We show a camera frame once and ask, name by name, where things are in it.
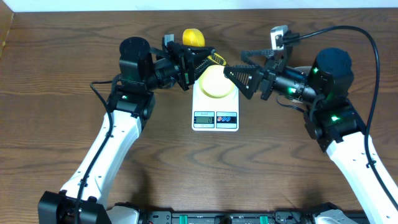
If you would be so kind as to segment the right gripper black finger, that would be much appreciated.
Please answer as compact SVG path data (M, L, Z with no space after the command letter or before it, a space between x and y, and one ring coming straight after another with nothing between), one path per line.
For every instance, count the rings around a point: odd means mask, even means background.
M255 65L225 66L223 73L249 100L257 92L259 84L264 78L262 68Z
M276 51L272 49L243 50L241 51L241 60L248 65L260 67L258 63L251 59L252 57L262 57L267 61L269 59L273 59L275 54Z

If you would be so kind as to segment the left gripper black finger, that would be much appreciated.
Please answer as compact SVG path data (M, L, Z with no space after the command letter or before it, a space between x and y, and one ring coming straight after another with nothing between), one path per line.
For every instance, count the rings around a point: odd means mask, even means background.
M199 77L204 73L204 71L211 65L216 65L212 60L202 60L200 62L191 62L189 64L189 85L194 84L194 82L199 79Z
M214 47L188 46L187 50L190 52L190 55L193 57L194 61L202 61L206 59L208 56L213 55L215 53Z

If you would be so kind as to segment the yellow measuring scoop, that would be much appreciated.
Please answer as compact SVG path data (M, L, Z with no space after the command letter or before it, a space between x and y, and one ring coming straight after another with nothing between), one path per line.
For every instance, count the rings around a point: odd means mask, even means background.
M183 45L192 46L192 47L204 47L205 46L205 38L202 32L198 29L185 29L182 35ZM208 60L212 62L226 66L226 60L218 55L217 53L212 53L207 56Z

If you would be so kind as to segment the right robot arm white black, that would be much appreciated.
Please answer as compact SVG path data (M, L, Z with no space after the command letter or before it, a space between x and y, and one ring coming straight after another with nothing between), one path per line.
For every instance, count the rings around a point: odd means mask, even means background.
M293 47L303 39L284 26L271 32L272 47L241 53L241 65L223 73L246 98L260 92L263 100L278 93L297 101L308 135L336 164L370 223L397 222L397 185L380 160L363 120L348 99L354 80L347 52L327 48L303 72L287 65Z

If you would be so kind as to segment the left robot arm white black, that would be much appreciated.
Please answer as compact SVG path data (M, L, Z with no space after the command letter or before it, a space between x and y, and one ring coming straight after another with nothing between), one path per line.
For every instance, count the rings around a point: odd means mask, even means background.
M101 130L61 190L41 197L40 223L145 223L128 203L106 207L116 174L152 114L154 90L179 84L186 91L210 65L226 65L213 47L179 44L172 34L163 37L161 49L130 37L119 51L121 73L109 81L108 99L101 100L106 110Z

